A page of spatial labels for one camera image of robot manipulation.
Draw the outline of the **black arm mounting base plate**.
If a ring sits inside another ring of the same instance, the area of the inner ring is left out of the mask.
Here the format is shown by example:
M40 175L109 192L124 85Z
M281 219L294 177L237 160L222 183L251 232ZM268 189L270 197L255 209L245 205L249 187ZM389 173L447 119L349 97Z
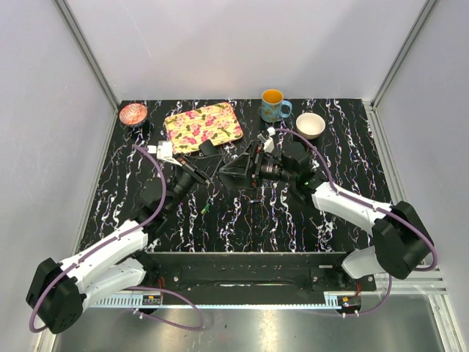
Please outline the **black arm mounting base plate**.
M340 268L339 253L176 253L143 254L144 286L181 294L196 288L287 286L314 292L370 293L372 275L351 279Z

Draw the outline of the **black remote control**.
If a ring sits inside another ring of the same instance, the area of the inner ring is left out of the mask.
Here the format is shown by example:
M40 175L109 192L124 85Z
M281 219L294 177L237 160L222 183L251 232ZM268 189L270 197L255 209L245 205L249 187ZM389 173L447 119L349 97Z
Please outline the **black remote control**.
M224 166L224 161L220 160L218 165L217 165L217 170L216 170L216 175L218 176L218 179L220 180L221 184L224 186L224 188L228 191L232 189L232 181L230 176L227 176L221 172L221 168Z

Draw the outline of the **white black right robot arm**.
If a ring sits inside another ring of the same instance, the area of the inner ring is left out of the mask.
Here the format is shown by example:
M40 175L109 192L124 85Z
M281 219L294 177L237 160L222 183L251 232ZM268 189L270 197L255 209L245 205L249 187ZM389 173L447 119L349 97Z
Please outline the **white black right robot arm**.
M274 156L268 143L252 142L218 174L226 186L256 188L265 180L281 181L297 201L354 224L372 237L372 245L350 252L333 272L334 284L350 290L359 279L387 273L406 279L432 253L434 244L415 208L401 201L395 205L354 194L315 172L312 153L294 142Z

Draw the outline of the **green yellow AAA battery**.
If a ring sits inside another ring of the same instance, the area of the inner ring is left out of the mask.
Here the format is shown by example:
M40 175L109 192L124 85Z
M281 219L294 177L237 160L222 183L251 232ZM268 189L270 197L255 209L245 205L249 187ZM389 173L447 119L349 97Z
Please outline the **green yellow AAA battery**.
M206 204L201 210L201 214L204 215L210 209L210 204Z

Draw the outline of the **cream white bowl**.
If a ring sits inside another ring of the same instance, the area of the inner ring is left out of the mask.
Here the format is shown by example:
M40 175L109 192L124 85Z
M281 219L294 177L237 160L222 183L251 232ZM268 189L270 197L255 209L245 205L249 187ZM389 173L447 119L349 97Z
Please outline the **cream white bowl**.
M324 119L315 113L303 113L295 121L297 132L308 140L316 139L325 130Z

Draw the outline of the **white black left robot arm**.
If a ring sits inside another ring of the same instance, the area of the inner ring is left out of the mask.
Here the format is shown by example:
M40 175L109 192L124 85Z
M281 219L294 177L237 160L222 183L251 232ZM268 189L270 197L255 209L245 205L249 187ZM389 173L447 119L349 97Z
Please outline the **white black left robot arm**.
M32 308L29 330L60 334L69 329L90 307L122 290L143 292L140 305L132 308L148 316L164 296L195 304L164 285L158 263L146 247L162 232L197 183L209 183L221 159L210 140L199 145L201 155L175 158L168 141L157 146L134 146L149 159L160 177L160 187L146 190L149 199L120 227L89 248L59 262L43 260L34 273L26 295Z

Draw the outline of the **floral rectangular tray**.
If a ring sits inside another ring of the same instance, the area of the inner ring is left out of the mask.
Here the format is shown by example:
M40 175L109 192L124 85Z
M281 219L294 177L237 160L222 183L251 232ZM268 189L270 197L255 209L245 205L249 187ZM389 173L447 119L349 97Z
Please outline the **floral rectangular tray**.
M164 120L174 153L192 153L210 140L214 146L243 137L243 129L228 102L201 107Z

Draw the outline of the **blue mug yellow inside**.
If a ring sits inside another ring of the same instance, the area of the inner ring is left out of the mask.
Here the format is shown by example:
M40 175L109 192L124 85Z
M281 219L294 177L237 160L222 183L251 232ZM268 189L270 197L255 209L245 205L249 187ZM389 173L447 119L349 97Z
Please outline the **blue mug yellow inside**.
M277 89L268 89L262 93L261 118L268 123L275 123L288 118L292 113L292 103L284 99Z

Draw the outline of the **red patterned bowl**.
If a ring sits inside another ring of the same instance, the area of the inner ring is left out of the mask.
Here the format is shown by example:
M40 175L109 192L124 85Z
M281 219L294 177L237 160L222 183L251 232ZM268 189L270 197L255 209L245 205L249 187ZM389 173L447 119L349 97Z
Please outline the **red patterned bowl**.
M119 121L126 126L136 127L147 118L147 106L143 103L131 103L126 105L119 113Z

